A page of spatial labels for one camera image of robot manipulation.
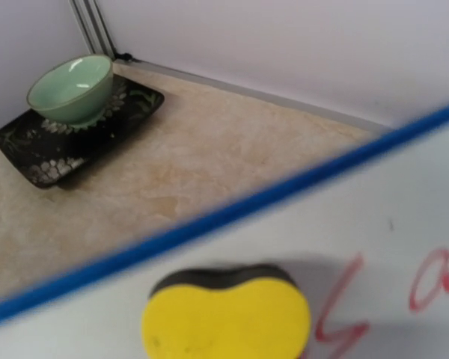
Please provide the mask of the yellow whiteboard eraser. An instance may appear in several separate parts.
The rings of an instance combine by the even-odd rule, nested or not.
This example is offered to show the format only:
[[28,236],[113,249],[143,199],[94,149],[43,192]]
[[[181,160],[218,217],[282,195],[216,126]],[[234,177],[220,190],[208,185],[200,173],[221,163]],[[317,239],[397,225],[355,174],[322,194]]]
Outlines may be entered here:
[[306,297],[268,263],[171,273],[141,317],[149,358],[299,358],[310,331]]

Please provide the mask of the blue framed whiteboard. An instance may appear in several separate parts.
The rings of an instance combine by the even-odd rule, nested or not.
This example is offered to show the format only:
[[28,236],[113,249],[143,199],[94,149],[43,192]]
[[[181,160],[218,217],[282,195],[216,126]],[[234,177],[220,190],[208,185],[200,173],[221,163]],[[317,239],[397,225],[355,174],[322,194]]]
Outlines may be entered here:
[[0,358],[149,358],[161,279],[260,263],[308,301],[299,358],[449,358],[449,105],[0,301]]

